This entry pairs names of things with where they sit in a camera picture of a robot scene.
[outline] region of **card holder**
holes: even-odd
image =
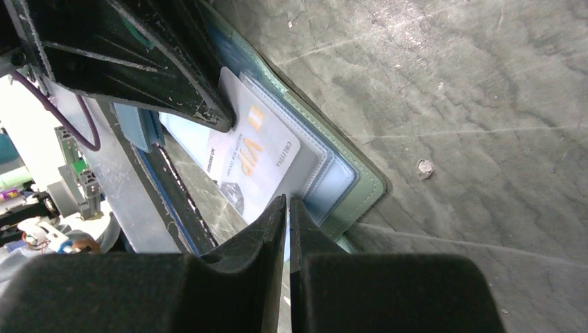
[[[300,149],[283,178],[279,181],[272,197],[286,194],[290,197],[299,196],[303,198],[313,221],[318,225],[323,223],[356,181],[356,173],[353,168],[332,147],[322,142],[320,137],[308,125],[298,119],[280,101],[272,97],[255,80],[248,78],[244,74],[241,76],[243,81],[236,83],[234,80],[238,80],[237,77],[226,68],[223,68],[220,77],[220,91],[231,90],[233,96],[231,99],[232,103],[241,103],[241,105],[233,105],[233,108],[237,110],[238,114],[236,131],[239,131],[241,123],[247,123],[247,119],[243,115],[248,113],[249,108],[257,105],[263,112],[274,114],[298,138]],[[230,137],[231,132],[228,134],[211,132],[210,129],[204,126],[173,116],[172,114],[161,114],[160,121],[205,173],[209,175],[215,173],[216,170],[205,169],[205,167],[209,168],[211,164],[210,160],[213,156],[210,155],[209,148],[203,147],[210,146],[213,137]],[[273,135],[274,137],[268,139],[278,138],[282,134],[274,133]],[[264,146],[266,142],[259,142],[259,144]],[[223,145],[233,146],[234,142],[229,140]],[[225,156],[219,157],[216,155],[214,156],[215,158],[224,160],[231,155],[227,153],[228,150],[217,146],[216,154],[219,151],[223,152]],[[217,185],[221,189],[221,193],[227,196],[222,191],[222,183],[219,182]],[[240,186],[240,191],[243,195],[247,195],[248,191],[246,190],[242,185]],[[235,200],[228,197],[227,199],[235,207]],[[252,197],[244,198],[244,201],[248,203],[245,207],[251,205],[263,205],[265,207],[265,204],[267,204],[255,202],[255,200],[259,199]],[[251,223],[257,218],[256,216],[250,215],[242,216],[247,223]]]
[[[157,112],[114,103],[114,111],[125,138],[142,151],[149,153],[153,144],[164,146],[162,125]]]
[[[245,86],[256,94],[264,103],[268,104],[275,114],[304,142],[316,152],[321,152],[323,159],[318,163],[315,171],[309,176],[306,188],[301,193],[309,215],[317,225],[325,222],[341,198],[356,180],[356,172],[335,150],[324,143],[321,138],[309,128],[295,113],[287,108],[280,100],[271,95],[255,79],[246,73],[241,73],[241,80]],[[288,172],[295,172],[294,165]],[[294,175],[286,174],[282,181],[285,183],[278,188],[278,193],[288,193],[288,181],[299,181]]]
[[[224,65],[233,73],[247,72],[297,117],[304,120],[356,172],[356,180],[340,198],[321,230],[338,239],[386,191],[386,179],[332,124],[280,78],[255,49],[208,3],[199,3],[202,17]]]

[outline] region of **gray surface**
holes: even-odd
[[[462,253],[510,332],[588,330],[586,1],[214,7],[389,179],[347,233],[361,250]],[[216,232],[240,228],[216,204]]]
[[[57,106],[64,116],[82,135],[92,137],[75,95],[57,85],[52,88]],[[108,197],[108,203],[129,244],[138,253],[178,253],[178,246],[167,232],[166,224],[98,103],[93,99],[85,100],[98,129],[102,148],[92,152],[81,146],[80,150]]]

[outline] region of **purple cable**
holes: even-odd
[[[94,138],[94,144],[91,144],[76,128],[74,125],[71,125],[69,120],[64,117],[64,115],[54,106],[54,104],[45,96],[43,93],[37,89],[31,82],[29,82],[22,74],[18,71],[14,71],[11,73],[12,77],[20,82],[29,92],[32,92],[35,97],[43,104],[45,110],[51,112],[51,114],[57,118],[57,120],[68,130],[68,132],[73,135],[84,147],[88,148],[91,151],[99,151],[100,150],[100,137],[98,136],[98,130],[96,129],[96,124],[94,120],[92,120],[92,116],[90,111],[88,110],[88,106],[84,99],[80,95],[76,95],[78,99],[78,103],[86,116],[86,120],[88,120],[88,125],[90,126],[90,130],[92,132],[92,137]]]

